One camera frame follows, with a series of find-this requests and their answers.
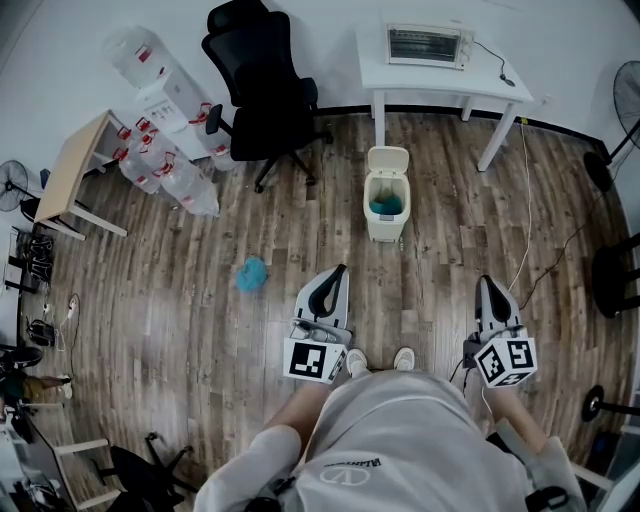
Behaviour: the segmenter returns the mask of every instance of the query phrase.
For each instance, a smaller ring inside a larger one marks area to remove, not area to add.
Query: trash can lid
[[[369,170],[378,174],[404,174],[409,167],[409,152],[395,146],[374,146],[367,154]]]

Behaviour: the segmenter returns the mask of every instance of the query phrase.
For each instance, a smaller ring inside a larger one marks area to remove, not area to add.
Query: foot
[[[357,348],[349,350],[347,354],[347,371],[352,379],[364,373],[369,373],[369,370],[367,370],[367,356],[364,355],[362,350]]]
[[[410,372],[416,365],[416,354],[413,349],[403,347],[398,350],[396,358],[393,360],[393,369],[401,372]]]
[[[69,377],[68,375],[58,375],[58,378],[64,381],[64,384],[60,386],[60,388],[64,392],[64,397],[67,400],[71,400],[73,398],[73,389],[71,388],[71,377]]]

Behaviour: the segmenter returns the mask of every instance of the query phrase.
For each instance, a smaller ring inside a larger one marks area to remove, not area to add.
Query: white wall
[[[37,173],[52,166],[65,137],[103,109],[114,108],[125,121],[133,119],[133,89],[100,55],[105,37],[124,24],[140,23],[156,31],[196,82],[214,100],[224,102],[226,87],[200,48],[207,13],[218,3],[44,0],[1,75],[0,158],[16,158]],[[433,3],[403,2],[426,13]],[[353,26],[363,13],[395,2],[265,0],[265,4],[291,16],[296,67],[299,74],[316,79],[321,106],[369,102],[360,87]],[[533,105],[522,113],[532,111],[536,119],[596,137],[617,122],[610,108],[613,74],[621,62],[640,53],[640,24],[622,0],[448,4],[456,5],[480,32],[491,34],[535,98],[551,96],[548,105]],[[392,98],[393,102],[437,100],[420,95]]]

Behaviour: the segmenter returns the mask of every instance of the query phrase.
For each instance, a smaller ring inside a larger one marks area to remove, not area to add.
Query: black chair
[[[307,185],[314,185],[315,177],[295,151],[316,139],[331,144],[333,136],[314,130],[317,88],[312,79],[301,80],[293,67],[289,17],[269,12],[226,27],[207,35],[202,48],[224,78],[231,103],[240,108],[231,128],[222,119],[222,105],[216,105],[207,133],[222,128],[231,135],[234,160],[267,160],[255,181],[257,193],[264,191],[262,180],[283,155],[304,171]]]
[[[173,476],[173,470],[182,456],[185,453],[192,452],[193,448],[186,446],[165,466],[151,444],[151,441],[157,438],[154,432],[145,437],[155,464],[149,464],[135,453],[131,453],[119,446],[112,446],[110,450],[113,468],[100,469],[94,461],[98,476],[103,484],[105,484],[104,479],[106,477],[117,476],[122,486],[131,495],[122,498],[121,503],[117,503],[116,500],[111,505],[112,508],[115,507],[113,508],[114,512],[121,510],[121,507],[125,506],[125,502],[129,503],[130,501],[135,501],[139,507],[145,506],[147,509],[151,507],[151,510],[156,512],[173,510],[174,506],[184,501],[184,496],[174,490],[174,485],[182,487],[189,492],[198,492],[195,487]]]
[[[210,34],[219,34],[266,14],[269,9],[260,0],[232,0],[212,9],[207,18],[207,30]]]

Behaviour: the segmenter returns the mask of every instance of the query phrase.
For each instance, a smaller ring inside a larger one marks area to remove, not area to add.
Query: power cable
[[[627,154],[624,156],[624,158],[617,165],[616,174],[613,177],[613,180],[611,182],[611,188],[609,190],[611,190],[613,188],[613,184],[618,179],[618,174],[620,174],[620,168],[622,167],[622,164],[624,164],[624,162],[627,160],[629,155],[633,152],[634,148],[635,148],[635,146],[631,146],[631,149],[627,152]],[[527,307],[527,304],[529,304],[529,300],[531,299],[531,296],[533,295],[533,292],[536,290],[536,286],[538,286],[538,283],[542,280],[542,278],[544,278],[544,276],[546,276],[549,272],[551,272],[558,265],[558,263],[560,263],[560,260],[562,259],[562,256],[564,256],[564,253],[567,250],[567,246],[569,245],[569,242],[571,242],[571,240],[573,240],[573,238],[575,238],[576,235],[578,233],[580,233],[580,231],[582,231],[584,229],[584,227],[587,225],[587,223],[591,219],[591,215],[593,215],[593,212],[595,211],[597,204],[600,202],[600,199],[602,199],[607,194],[607,192],[609,192],[609,190],[607,190],[606,192],[601,192],[600,193],[598,198],[593,202],[593,204],[589,208],[589,212],[587,213],[587,216],[586,216],[584,222],[582,223],[582,225],[578,229],[576,229],[569,238],[567,238],[566,242],[564,243],[564,246],[562,247],[562,250],[560,251],[560,254],[556,258],[556,261],[553,263],[553,265],[548,267],[542,274],[540,274],[538,276],[538,278],[534,281],[533,288],[531,288],[531,291],[529,292],[529,295],[527,295],[527,298],[525,299],[524,303],[522,304],[522,306],[520,306],[520,311],[522,311],[524,308]]]

